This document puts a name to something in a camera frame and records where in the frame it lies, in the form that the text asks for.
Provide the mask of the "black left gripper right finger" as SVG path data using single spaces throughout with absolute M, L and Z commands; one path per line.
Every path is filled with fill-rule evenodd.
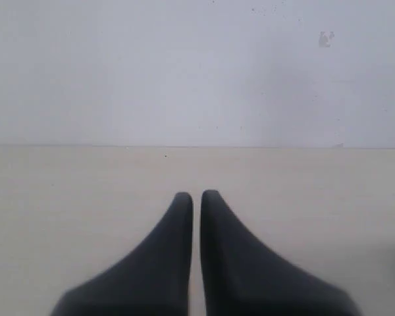
M 207 315 L 361 315 L 347 292 L 254 236 L 216 190 L 201 197 L 200 261 Z

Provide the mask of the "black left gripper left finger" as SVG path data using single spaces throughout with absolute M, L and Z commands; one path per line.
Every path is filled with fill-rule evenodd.
M 52 315 L 188 315 L 193 201 L 179 192 L 126 257 L 67 291 Z

